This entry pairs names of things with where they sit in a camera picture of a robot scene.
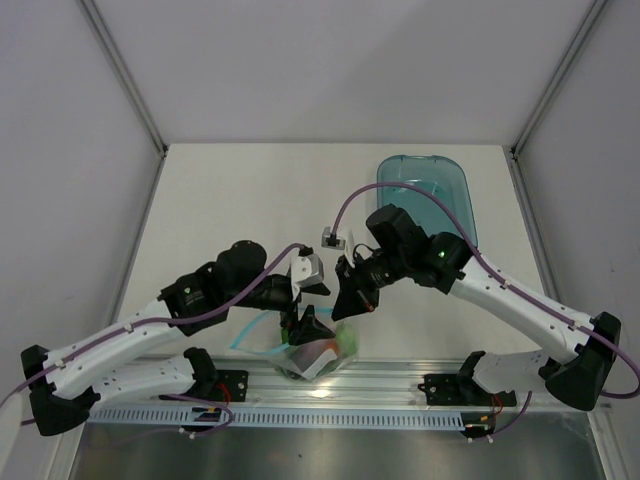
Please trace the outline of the clear zip bag blue zipper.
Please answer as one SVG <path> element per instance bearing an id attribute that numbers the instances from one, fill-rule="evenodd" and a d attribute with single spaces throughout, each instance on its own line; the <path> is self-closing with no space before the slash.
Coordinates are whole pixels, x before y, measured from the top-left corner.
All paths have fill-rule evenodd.
<path id="1" fill-rule="evenodd" d="M 315 307 L 320 322 L 334 331 L 339 322 L 331 323 L 332 310 L 328 307 Z M 279 374 L 292 380 L 312 382 L 328 376 L 354 361 L 353 357 L 344 358 L 325 349 L 328 340 L 317 340 L 301 346 L 283 344 L 280 339 L 280 313 L 266 311 L 251 320 L 231 342 L 230 349 L 268 363 Z"/>

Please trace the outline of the green toy bell pepper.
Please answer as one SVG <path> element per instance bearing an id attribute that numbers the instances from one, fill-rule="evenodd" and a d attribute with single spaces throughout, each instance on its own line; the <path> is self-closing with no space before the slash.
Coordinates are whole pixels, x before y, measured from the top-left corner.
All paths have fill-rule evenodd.
<path id="1" fill-rule="evenodd" d="M 335 340 L 341 357 L 353 357 L 358 353 L 358 332 L 351 324 L 339 324 L 335 331 Z"/>

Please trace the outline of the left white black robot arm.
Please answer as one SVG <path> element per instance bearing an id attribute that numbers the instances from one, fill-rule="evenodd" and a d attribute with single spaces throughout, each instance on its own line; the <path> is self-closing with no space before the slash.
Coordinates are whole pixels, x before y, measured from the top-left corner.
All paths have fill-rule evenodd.
<path id="1" fill-rule="evenodd" d="M 23 350 L 32 422 L 51 437 L 111 404 L 152 397 L 211 399 L 220 391 L 220 376 L 205 349 L 191 347 L 145 365 L 135 359 L 225 322 L 233 307 L 291 317 L 302 294 L 329 294 L 323 280 L 323 263 L 308 246 L 294 243 L 269 261 L 261 245 L 238 241 L 130 317 L 67 347 Z"/>

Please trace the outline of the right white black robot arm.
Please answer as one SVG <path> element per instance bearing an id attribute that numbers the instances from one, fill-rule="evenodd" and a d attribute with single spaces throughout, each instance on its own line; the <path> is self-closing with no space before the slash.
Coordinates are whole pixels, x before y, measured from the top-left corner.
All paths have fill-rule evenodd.
<path id="1" fill-rule="evenodd" d="M 565 405 L 590 411 L 616 360 L 620 320 L 572 310 L 513 281 L 473 251 L 460 236 L 429 236 L 402 208 L 387 205 L 366 226 L 378 243 L 369 257 L 351 238 L 325 230 L 323 243 L 343 249 L 335 272 L 339 293 L 332 318 L 374 311 L 380 291 L 402 279 L 465 300 L 523 333 L 538 350 L 498 355 L 471 353 L 457 373 L 458 395 L 479 403 L 490 394 L 546 391 Z"/>

